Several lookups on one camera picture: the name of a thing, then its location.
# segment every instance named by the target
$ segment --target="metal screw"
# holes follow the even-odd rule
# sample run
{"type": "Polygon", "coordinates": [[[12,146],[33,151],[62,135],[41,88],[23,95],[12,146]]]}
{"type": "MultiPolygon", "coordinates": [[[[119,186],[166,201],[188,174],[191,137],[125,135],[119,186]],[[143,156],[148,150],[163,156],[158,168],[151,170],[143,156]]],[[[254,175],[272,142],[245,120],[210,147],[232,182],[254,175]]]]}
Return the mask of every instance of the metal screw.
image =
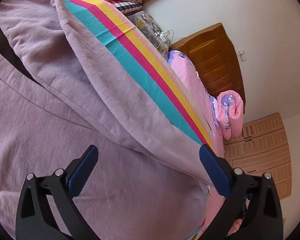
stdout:
{"type": "Polygon", "coordinates": [[[267,179],[271,179],[271,178],[272,178],[272,176],[271,176],[271,174],[270,174],[269,172],[266,172],[266,173],[265,173],[265,177],[266,177],[267,179]]]}
{"type": "Polygon", "coordinates": [[[56,174],[57,176],[61,176],[63,174],[63,169],[56,170],[54,174],[56,174]]]}
{"type": "Polygon", "coordinates": [[[33,173],[29,173],[28,175],[27,175],[27,180],[31,180],[33,178],[33,173]]]}
{"type": "Polygon", "coordinates": [[[240,168],[235,168],[234,173],[237,175],[242,175],[243,171],[240,168]]]}

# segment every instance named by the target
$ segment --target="rainbow striped blanket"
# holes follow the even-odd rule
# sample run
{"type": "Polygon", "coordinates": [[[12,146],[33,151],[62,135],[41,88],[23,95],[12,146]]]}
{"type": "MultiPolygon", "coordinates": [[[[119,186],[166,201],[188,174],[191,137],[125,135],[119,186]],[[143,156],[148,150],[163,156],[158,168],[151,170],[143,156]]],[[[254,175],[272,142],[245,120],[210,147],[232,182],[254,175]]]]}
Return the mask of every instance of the rainbow striped blanket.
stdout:
{"type": "Polygon", "coordinates": [[[147,38],[103,0],[65,0],[76,16],[116,57],[169,121],[198,144],[212,147],[211,130],[179,78],[147,38]]]}

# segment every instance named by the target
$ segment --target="pink stripe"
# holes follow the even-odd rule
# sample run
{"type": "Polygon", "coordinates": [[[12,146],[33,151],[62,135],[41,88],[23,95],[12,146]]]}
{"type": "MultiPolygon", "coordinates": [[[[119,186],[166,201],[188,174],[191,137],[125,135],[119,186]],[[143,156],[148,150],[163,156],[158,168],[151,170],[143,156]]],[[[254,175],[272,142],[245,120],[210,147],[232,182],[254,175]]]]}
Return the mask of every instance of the pink stripe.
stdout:
{"type": "Polygon", "coordinates": [[[110,33],[118,38],[118,41],[127,49],[127,51],[138,61],[138,63],[143,67],[151,78],[159,85],[159,87],[164,91],[168,96],[171,102],[175,105],[178,111],[182,114],[184,119],[199,137],[200,141],[205,144],[207,141],[200,132],[199,128],[192,120],[188,112],[185,110],[181,102],[178,100],[176,95],[172,92],[167,83],[159,75],[159,73],[154,69],[154,67],[149,63],[149,61],[144,57],[144,55],[133,45],[129,38],[123,33],[105,14],[99,9],[96,5],[87,3],[82,0],[69,0],[79,6],[85,7],[89,10],[109,31],[110,33]]]}
{"type": "Polygon", "coordinates": [[[204,221],[202,222],[202,224],[198,228],[202,228],[204,226],[205,222],[206,222],[206,219],[204,219],[204,221]]]}
{"type": "MultiPolygon", "coordinates": [[[[119,18],[120,18],[120,20],[122,20],[126,25],[129,25],[129,24],[131,24],[130,23],[130,21],[128,20],[128,18],[126,17],[126,16],[124,16],[124,14],[119,14],[119,15],[117,15],[119,18]]],[[[136,31],[136,27],[134,26],[134,28],[133,29],[131,29],[131,31],[133,32],[133,34],[137,37],[137,38],[139,38],[139,39],[143,39],[142,38],[142,36],[144,36],[141,32],[139,32],[139,31],[136,31]]],[[[152,49],[153,49],[153,45],[151,44],[151,43],[148,43],[148,42],[145,42],[144,43],[144,46],[146,47],[146,48],[148,48],[149,49],[149,51],[151,51],[152,49]]],[[[159,58],[159,56],[158,56],[158,54],[157,53],[151,53],[151,55],[158,61],[158,62],[160,62],[161,64],[164,62],[164,63],[166,63],[167,61],[160,55],[160,58],[159,58]]],[[[173,74],[170,72],[170,71],[167,71],[167,74],[169,75],[169,77],[173,80],[175,77],[173,76],[173,74]]],[[[187,96],[186,96],[186,94],[185,94],[185,92],[179,87],[179,89],[180,89],[180,93],[182,93],[182,95],[184,96],[184,98],[187,98],[187,96]]]]}

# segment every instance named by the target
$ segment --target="wooden wardrobe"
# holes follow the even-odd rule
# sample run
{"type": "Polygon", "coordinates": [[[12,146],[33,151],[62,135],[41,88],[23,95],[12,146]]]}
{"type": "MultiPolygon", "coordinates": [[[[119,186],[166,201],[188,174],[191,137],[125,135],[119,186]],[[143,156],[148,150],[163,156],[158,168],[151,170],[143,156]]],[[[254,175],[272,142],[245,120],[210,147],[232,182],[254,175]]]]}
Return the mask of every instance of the wooden wardrobe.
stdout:
{"type": "Polygon", "coordinates": [[[261,176],[271,173],[279,198],[291,195],[291,159],[280,114],[243,125],[239,137],[224,141],[225,158],[233,168],[261,176]]]}

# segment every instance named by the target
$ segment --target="folded quilt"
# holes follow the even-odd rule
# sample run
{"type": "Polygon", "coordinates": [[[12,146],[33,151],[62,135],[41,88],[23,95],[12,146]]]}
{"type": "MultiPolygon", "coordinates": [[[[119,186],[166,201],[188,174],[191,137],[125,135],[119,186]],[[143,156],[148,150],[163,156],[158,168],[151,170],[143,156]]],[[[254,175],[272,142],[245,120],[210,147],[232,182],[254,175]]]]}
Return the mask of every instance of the folded quilt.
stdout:
{"type": "Polygon", "coordinates": [[[221,126],[223,137],[229,140],[231,135],[238,137],[243,126],[243,101],[240,95],[228,90],[217,96],[218,113],[216,119],[221,126]]]}

